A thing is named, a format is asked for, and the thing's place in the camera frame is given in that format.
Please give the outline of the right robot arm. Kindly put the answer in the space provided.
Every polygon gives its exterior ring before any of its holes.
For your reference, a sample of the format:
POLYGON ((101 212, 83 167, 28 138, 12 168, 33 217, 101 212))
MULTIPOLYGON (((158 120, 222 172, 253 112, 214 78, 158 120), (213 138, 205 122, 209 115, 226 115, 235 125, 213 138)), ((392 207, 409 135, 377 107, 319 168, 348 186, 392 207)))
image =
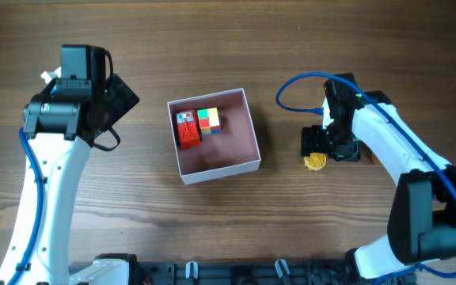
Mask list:
POLYGON ((364 91, 352 74, 317 73, 323 122, 302 129, 301 155, 358 162, 362 146, 396 185, 386 234, 350 252, 353 281, 375 284, 424 270, 456 278, 456 165, 434 152, 400 118, 381 91, 364 91))

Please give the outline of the colourful puzzle cube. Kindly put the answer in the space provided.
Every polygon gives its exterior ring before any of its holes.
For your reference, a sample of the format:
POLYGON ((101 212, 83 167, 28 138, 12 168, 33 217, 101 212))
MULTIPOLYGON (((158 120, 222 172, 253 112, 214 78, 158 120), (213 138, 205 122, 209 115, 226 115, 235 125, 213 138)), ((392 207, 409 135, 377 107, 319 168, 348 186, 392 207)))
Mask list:
POLYGON ((217 108, 205 108, 197 111, 200 131, 203 135, 216 134, 221 131, 217 108))

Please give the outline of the yellow round spinner toy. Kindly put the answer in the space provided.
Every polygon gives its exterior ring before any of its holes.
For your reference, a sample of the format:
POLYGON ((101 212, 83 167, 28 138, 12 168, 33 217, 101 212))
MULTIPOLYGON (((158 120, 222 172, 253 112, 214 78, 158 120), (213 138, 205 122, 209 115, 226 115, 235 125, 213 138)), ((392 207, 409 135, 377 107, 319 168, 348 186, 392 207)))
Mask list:
POLYGON ((323 153, 311 153, 304 157, 304 165, 308 170, 318 171, 325 167, 327 157, 323 153))

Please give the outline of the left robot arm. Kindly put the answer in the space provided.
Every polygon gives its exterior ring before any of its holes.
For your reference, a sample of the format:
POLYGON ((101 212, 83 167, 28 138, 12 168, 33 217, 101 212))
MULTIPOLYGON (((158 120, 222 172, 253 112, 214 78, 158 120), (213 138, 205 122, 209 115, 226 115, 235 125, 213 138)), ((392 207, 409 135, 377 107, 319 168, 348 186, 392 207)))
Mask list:
POLYGON ((17 219, 0 267, 0 284, 66 284, 78 184, 96 138, 139 98, 114 73, 108 50, 61 47, 61 70, 24 109, 19 139, 26 156, 17 219))

